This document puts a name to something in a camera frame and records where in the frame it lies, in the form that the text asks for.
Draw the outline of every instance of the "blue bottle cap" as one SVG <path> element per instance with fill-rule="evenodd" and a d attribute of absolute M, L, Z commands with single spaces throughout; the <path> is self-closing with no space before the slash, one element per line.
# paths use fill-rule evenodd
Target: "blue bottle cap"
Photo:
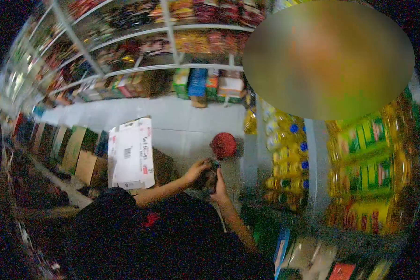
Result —
<path fill-rule="evenodd" d="M 289 130 L 292 133 L 297 133 L 297 131 L 299 131 L 299 126 L 297 126 L 296 124 L 291 125 L 291 127 L 289 128 Z"/>
<path fill-rule="evenodd" d="M 301 150 L 302 152 L 306 152 L 306 151 L 308 151 L 308 144 L 307 144 L 306 142 L 302 142 L 302 143 L 300 144 L 300 150 Z"/>
<path fill-rule="evenodd" d="M 302 169 L 308 169 L 308 168 L 309 168 L 308 161 L 302 161 Z"/>

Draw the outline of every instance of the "red package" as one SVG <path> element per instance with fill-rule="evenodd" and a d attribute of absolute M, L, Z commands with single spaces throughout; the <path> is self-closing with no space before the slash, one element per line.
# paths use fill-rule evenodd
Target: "red package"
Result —
<path fill-rule="evenodd" d="M 241 54 L 243 54 L 247 39 L 249 39 L 249 34 L 246 32 L 242 32 L 238 35 L 238 48 L 239 48 L 239 53 Z"/>
<path fill-rule="evenodd" d="M 236 37 L 232 33 L 227 33 L 225 37 L 225 45 L 229 53 L 235 54 L 238 51 Z"/>
<path fill-rule="evenodd" d="M 211 53 L 224 53 L 223 34 L 221 31 L 213 31 L 208 35 Z"/>
<path fill-rule="evenodd" d="M 239 5 L 233 3 L 224 3 L 219 7 L 219 18 L 226 24 L 240 22 Z"/>
<path fill-rule="evenodd" d="M 241 16 L 241 23 L 250 27 L 257 27 L 265 19 L 263 11 L 244 5 L 243 15 Z"/>
<path fill-rule="evenodd" d="M 200 22 L 218 22 L 218 8 L 207 4 L 198 5 L 194 12 Z"/>

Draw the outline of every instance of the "shelf post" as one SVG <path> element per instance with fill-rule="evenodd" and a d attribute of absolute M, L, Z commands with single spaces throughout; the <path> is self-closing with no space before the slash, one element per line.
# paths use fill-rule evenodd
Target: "shelf post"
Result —
<path fill-rule="evenodd" d="M 168 40 L 170 41 L 171 50 L 173 51 L 174 64 L 179 66 L 180 61 L 179 61 L 179 56 L 177 54 L 177 49 L 176 49 L 176 40 L 174 39 L 173 25 L 171 24 L 170 7 L 168 5 L 167 0 L 160 0 L 160 4 L 162 5 L 163 20 L 165 21 L 165 25 L 168 28 L 167 34 L 168 34 Z"/>
<path fill-rule="evenodd" d="M 57 0 L 53 0 L 52 9 L 55 12 L 56 17 L 59 19 L 59 21 L 64 26 L 65 32 L 67 32 L 67 35 L 70 37 L 70 39 L 76 45 L 76 47 L 78 48 L 78 50 L 82 53 L 82 55 L 87 60 L 87 62 L 90 63 L 90 65 L 92 66 L 92 68 L 95 70 L 95 72 L 99 76 L 101 76 L 101 77 L 104 76 L 103 70 L 101 70 L 101 68 L 98 65 L 98 63 L 96 63 L 96 61 L 90 56 L 90 53 L 84 47 L 84 45 L 79 40 L 79 38 L 76 36 L 75 32 L 72 29 L 72 26 L 70 25 L 70 23 L 68 22 L 67 18 L 63 14 L 63 12 L 61 10 L 61 7 L 59 7 L 59 3 L 57 2 Z"/>

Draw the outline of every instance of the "white floor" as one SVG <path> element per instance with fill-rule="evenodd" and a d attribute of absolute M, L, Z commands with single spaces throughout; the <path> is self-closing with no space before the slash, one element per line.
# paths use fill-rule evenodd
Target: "white floor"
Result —
<path fill-rule="evenodd" d="M 116 99 L 57 107 L 45 112 L 41 121 L 109 131 L 128 120 L 146 115 L 152 118 L 153 146 L 174 158 L 181 175 L 195 161 L 214 156 L 209 144 L 219 132 L 231 133 L 240 141 L 243 139 L 243 106 L 231 104 L 224 108 L 222 104 L 215 103 L 200 109 L 192 107 L 190 100 L 173 95 L 158 99 Z M 227 190 L 239 210 L 240 159 L 224 160 L 221 165 Z"/>

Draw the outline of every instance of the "black shirt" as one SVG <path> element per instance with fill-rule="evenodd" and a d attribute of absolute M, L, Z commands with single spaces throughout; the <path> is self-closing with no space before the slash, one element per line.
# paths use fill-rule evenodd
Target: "black shirt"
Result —
<path fill-rule="evenodd" d="M 224 233 L 212 205 L 186 193 L 140 209 L 111 188 L 66 228 L 78 279 L 272 279 L 274 265 Z"/>

